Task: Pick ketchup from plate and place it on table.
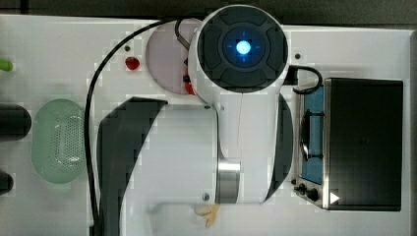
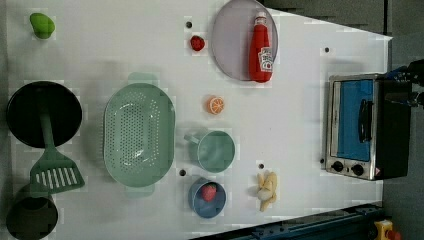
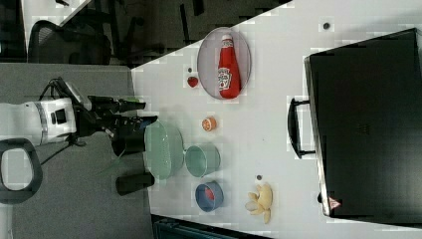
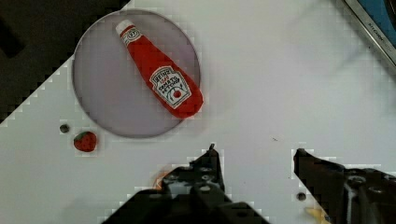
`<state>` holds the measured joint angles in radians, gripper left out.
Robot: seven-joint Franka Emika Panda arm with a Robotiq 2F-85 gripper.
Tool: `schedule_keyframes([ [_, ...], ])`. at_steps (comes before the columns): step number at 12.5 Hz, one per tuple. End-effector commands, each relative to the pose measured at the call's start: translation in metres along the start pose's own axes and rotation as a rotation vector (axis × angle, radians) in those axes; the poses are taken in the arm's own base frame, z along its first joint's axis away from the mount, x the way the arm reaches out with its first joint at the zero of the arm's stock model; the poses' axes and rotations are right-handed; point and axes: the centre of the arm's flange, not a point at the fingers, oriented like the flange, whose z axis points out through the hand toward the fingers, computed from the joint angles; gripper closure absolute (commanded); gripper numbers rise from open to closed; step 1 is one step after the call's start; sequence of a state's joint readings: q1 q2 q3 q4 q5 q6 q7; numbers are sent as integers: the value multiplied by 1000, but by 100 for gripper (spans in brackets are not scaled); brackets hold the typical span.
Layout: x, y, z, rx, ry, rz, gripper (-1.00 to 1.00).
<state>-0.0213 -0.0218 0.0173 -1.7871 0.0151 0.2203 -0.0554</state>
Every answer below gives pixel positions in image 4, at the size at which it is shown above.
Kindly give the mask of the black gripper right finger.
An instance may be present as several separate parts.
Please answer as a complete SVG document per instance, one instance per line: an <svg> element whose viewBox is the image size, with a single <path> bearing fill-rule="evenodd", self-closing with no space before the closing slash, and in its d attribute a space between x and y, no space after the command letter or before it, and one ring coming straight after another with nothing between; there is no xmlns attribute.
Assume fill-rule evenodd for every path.
<svg viewBox="0 0 396 224"><path fill-rule="evenodd" d="M331 224L396 224L396 179L374 168L346 168L299 148L294 173Z"/></svg>

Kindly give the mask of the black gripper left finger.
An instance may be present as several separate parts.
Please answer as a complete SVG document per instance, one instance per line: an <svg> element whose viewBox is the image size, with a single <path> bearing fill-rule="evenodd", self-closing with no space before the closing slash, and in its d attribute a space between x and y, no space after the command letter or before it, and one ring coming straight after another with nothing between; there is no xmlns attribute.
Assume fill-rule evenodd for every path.
<svg viewBox="0 0 396 224"><path fill-rule="evenodd" d="M215 146L162 177L158 189L138 191L102 224L268 224L247 203L225 194Z"/></svg>

